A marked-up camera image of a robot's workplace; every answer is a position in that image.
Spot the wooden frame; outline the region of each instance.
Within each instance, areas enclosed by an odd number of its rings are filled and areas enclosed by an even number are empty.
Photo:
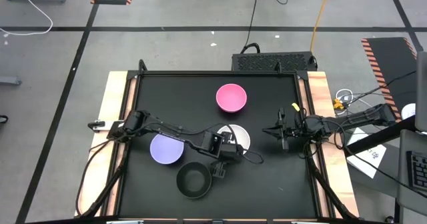
[[[112,71],[109,73],[107,85],[105,86],[105,93],[101,105],[101,110],[99,112],[99,119],[106,121],[119,119],[121,104],[125,91],[126,79],[127,71]],[[136,78],[130,80],[129,93],[125,108],[125,118],[131,111],[136,83]],[[328,81],[326,80],[326,74],[324,72],[308,72],[308,83],[310,85],[311,97],[316,114],[325,117],[334,116],[335,113],[332,107]],[[308,94],[306,93],[304,81],[300,79],[299,84],[300,93],[302,96],[302,103],[308,111]],[[107,133],[108,131],[100,131],[99,133],[95,133],[92,141],[92,147],[105,141]],[[91,150],[89,158],[96,150],[97,149]],[[117,165],[119,165],[120,163],[121,157],[123,155],[123,150],[124,146],[120,145],[119,150],[117,152],[116,168]],[[325,143],[322,145],[322,151],[331,188],[340,198],[341,202],[347,207],[347,209],[355,216],[359,216],[344,152],[342,150],[337,149],[333,144],[329,143]],[[97,157],[93,159],[91,165],[88,167],[85,176],[85,182],[83,184],[83,188],[81,190],[81,195],[79,198],[79,209],[82,212],[90,207],[90,205],[99,195],[99,192],[105,186],[112,153],[113,143],[109,143],[106,148],[104,148],[98,153]],[[316,154],[315,162],[317,166],[319,163],[318,158],[319,157]],[[117,182],[111,190],[106,215],[114,214],[115,204],[117,203],[118,183],[119,182]],[[317,183],[317,189],[320,199],[320,209],[322,212],[322,216],[329,217],[326,195],[319,183]],[[334,213],[336,217],[340,217],[340,214],[335,208]],[[266,221],[266,219],[246,219],[245,221]]]

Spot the white paper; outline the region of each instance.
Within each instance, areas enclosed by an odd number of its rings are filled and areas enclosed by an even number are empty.
[[[348,145],[351,145],[352,143],[362,138],[365,138],[367,136],[368,134],[363,132],[360,128],[356,128],[356,130],[354,130],[352,137],[348,141]],[[378,168],[380,166],[381,160],[384,157],[385,153],[386,153],[386,147],[383,145],[378,145],[374,148],[368,149],[356,155],[362,158],[363,160],[373,164],[373,166],[375,166],[376,168]],[[351,164],[353,167],[357,168],[357,170],[367,174],[367,176],[369,176],[370,178],[374,178],[376,173],[375,168],[371,167],[369,164],[365,163],[364,161],[361,161],[359,158],[355,156],[347,157],[347,162]]]

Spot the yellow cable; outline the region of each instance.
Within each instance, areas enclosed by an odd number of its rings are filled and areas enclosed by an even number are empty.
[[[316,24],[314,25],[314,29],[313,29],[313,35],[312,35],[312,42],[310,43],[310,51],[313,53],[313,44],[314,44],[314,39],[316,38],[316,29],[318,28],[318,24],[319,24],[319,20],[320,20],[320,16],[323,13],[323,9],[325,8],[325,4],[326,4],[326,0],[323,0],[322,2],[322,7],[320,7],[320,11],[319,11],[319,15],[318,18],[316,20]]]

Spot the black floor stripe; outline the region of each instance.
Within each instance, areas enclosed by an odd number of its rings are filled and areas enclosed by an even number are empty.
[[[400,18],[403,21],[403,24],[405,25],[405,27],[411,29],[411,27],[412,27],[411,23],[409,22],[408,16],[406,16],[405,10],[403,10],[402,4],[400,3],[399,0],[393,0],[393,2],[394,2],[394,5],[396,6],[396,8],[397,8],[397,10],[399,12],[399,15],[400,15]],[[409,34],[409,37],[411,38],[412,44],[415,47],[415,50],[417,52],[418,51],[423,51],[423,48],[422,48],[422,46],[420,44],[420,41],[418,40],[415,32],[409,30],[408,34]]]
[[[45,31],[48,27],[1,27],[6,31]],[[55,31],[85,31],[87,27],[53,27]],[[248,31],[244,26],[205,27],[90,27],[90,31],[104,32],[168,32],[168,31]],[[252,31],[312,32],[313,27],[252,27]],[[317,32],[427,32],[427,27],[318,27]]]
[[[40,182],[41,174],[43,169],[45,168],[47,157],[49,156],[49,152],[52,147],[53,140],[55,138],[56,131],[58,129],[59,121],[61,120],[65,104],[68,99],[69,92],[71,90],[71,86],[73,85],[74,77],[77,72],[77,69],[80,64],[81,56],[85,50],[85,46],[87,43],[87,38],[89,37],[90,27],[93,25],[93,21],[95,20],[95,16],[98,10],[98,5],[94,5],[92,7],[89,19],[87,20],[86,28],[81,38],[79,47],[77,48],[77,52],[74,57],[74,61],[72,66],[70,67],[68,78],[65,82],[64,89],[62,90],[61,98],[59,99],[58,106],[55,111],[55,115],[53,116],[52,124],[49,128],[49,132],[47,133],[45,143],[41,150],[39,160],[35,166],[35,170],[31,181],[28,186],[28,190],[25,194],[24,200],[22,202],[21,209],[19,210],[16,223],[21,224],[24,223],[27,219],[29,209],[31,207],[31,203],[33,202],[34,194],[37,190],[37,187]]]

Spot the keyboard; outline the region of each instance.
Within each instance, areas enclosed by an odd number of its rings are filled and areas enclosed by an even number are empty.
[[[409,186],[421,191],[427,191],[427,153],[408,151]]]

